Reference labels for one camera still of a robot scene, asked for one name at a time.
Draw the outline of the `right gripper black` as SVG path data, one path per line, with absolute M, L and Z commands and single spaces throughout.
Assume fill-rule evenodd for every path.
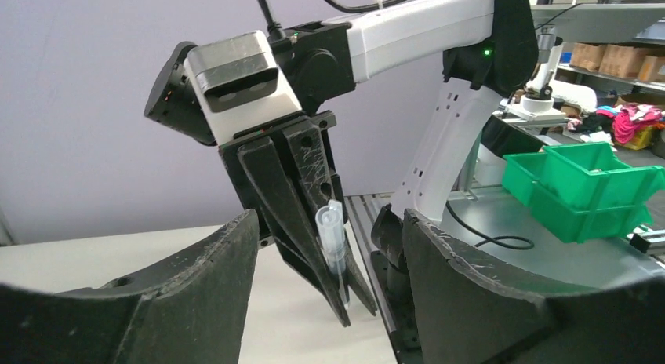
M 220 147 L 245 209 L 258 214 L 260 237 L 273 237 L 283 260 L 325 299 L 343 327 L 354 293 L 375 316 L 377 305 L 350 248 L 343 188 L 328 131 L 332 111 L 297 113 Z

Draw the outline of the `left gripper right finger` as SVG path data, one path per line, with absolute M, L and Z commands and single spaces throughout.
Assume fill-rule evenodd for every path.
M 605 289 L 502 261 L 407 209 L 402 229 L 426 363 L 661 363 L 664 278 Z

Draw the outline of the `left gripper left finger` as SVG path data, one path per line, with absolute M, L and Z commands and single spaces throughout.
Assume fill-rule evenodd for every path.
M 258 254 L 246 210 L 211 235 L 98 288 L 1 287 L 4 363 L 236 363 Z

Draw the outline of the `clear transparent pen cap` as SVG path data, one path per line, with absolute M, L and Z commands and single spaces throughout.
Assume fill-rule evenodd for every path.
M 345 279 L 347 247 L 342 203 L 330 199 L 325 206 L 316 212 L 315 223 L 329 273 L 336 280 L 336 288 L 344 308 L 348 309 L 350 297 L 347 280 Z

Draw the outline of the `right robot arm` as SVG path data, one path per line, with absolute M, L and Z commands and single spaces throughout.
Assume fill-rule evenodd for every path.
M 160 70 L 144 116 L 216 147 L 261 237 L 317 289 L 342 326 L 347 291 L 376 311 L 345 236 L 343 191 L 322 105 L 390 69 L 439 54 L 444 109 L 434 115 L 392 202 L 442 215 L 443 202 L 482 126 L 536 65 L 530 0 L 375 0 L 340 15 L 284 28 L 257 0 L 266 31 L 207 45 L 181 42 Z

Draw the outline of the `green plastic bin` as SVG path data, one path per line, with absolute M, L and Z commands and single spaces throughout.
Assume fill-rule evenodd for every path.
M 646 203 L 664 189 L 662 166 L 630 166 L 607 143 L 546 146 L 504 158 L 503 188 L 564 243 L 621 238 L 651 224 Z

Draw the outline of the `white lamp stand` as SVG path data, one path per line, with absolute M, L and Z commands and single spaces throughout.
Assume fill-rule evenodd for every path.
M 507 112 L 527 122 L 561 121 L 565 115 L 554 108 L 550 81 L 554 77 L 563 48 L 563 40 L 554 33 L 553 26 L 541 29 L 538 40 L 538 70 L 525 87 L 518 103 L 507 105 Z

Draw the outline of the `pile of colourful cloths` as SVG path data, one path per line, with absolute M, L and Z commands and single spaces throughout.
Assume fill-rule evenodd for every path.
M 663 128 L 664 111 L 655 105 L 636 103 L 600 106 L 580 118 L 570 118 L 567 124 L 569 132 L 586 136 L 587 141 L 595 133 L 602 133 L 601 141 L 635 151 L 651 147 Z

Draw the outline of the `cardboard boxes on shelf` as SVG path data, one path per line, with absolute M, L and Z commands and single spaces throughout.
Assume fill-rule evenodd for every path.
M 574 45 L 569 65 L 616 78 L 640 82 L 664 81 L 664 47 Z

